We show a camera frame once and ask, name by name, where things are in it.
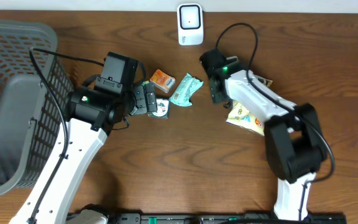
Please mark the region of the teal small snack box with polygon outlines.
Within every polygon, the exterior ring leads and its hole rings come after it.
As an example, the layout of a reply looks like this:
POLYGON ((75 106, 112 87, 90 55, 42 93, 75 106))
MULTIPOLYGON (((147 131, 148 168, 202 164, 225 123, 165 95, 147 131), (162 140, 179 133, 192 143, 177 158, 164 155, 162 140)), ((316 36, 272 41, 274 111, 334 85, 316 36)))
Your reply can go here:
POLYGON ((146 95, 151 98, 152 104, 149 106, 148 116, 153 118, 167 119, 170 102, 167 99, 157 97, 153 84, 149 83, 148 81, 143 82, 142 86, 145 88, 146 95))

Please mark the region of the orange small snack box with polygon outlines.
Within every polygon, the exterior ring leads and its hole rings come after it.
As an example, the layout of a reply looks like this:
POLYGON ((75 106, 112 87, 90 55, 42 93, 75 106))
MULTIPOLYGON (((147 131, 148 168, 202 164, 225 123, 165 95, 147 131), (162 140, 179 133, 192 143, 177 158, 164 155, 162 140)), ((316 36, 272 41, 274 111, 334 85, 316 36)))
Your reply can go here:
POLYGON ((149 82, 164 93, 168 93, 174 86, 176 79, 165 72, 157 69, 151 76, 149 82))

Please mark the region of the yellow snack bag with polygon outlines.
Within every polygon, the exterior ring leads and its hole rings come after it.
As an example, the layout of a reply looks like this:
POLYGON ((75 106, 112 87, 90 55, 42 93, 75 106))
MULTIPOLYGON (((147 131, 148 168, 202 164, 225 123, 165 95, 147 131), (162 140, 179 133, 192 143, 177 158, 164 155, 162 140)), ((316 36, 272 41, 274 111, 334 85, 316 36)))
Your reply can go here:
POLYGON ((264 136, 272 103, 248 81, 245 71, 232 74, 224 81, 226 95, 233 101, 226 122, 264 136))

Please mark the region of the teal snack packet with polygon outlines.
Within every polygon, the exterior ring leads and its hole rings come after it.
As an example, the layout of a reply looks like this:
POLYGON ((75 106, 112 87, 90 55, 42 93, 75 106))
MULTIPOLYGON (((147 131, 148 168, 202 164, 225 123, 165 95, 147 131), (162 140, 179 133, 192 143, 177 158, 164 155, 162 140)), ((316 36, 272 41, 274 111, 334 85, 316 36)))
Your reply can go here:
POLYGON ((173 95, 169 98, 169 101, 177 106, 191 106, 191 96, 203 86, 203 83, 203 81, 200 81, 187 73, 183 77, 177 89, 174 91, 173 95))

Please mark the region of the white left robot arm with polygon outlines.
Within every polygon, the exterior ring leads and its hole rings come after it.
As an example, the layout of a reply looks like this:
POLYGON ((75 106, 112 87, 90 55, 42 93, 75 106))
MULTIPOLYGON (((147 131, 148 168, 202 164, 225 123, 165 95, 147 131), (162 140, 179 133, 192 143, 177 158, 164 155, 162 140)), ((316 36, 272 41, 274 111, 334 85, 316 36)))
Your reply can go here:
POLYGON ((156 111, 153 85, 141 84, 120 95, 80 87, 69 94, 68 117, 40 177, 11 223, 107 223, 108 215, 84 209, 68 213, 78 187, 114 125, 129 115, 156 111))

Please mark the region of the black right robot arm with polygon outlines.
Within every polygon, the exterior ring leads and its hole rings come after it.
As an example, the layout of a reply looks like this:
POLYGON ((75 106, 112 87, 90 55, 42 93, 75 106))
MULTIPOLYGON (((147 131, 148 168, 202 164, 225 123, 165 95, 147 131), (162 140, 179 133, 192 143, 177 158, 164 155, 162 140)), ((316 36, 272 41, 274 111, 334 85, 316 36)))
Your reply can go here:
POLYGON ((203 68, 214 103, 236 101, 264 127, 267 161, 278 178, 275 216, 305 220, 311 184, 330 152, 314 107, 278 96, 238 60, 204 63, 203 68))

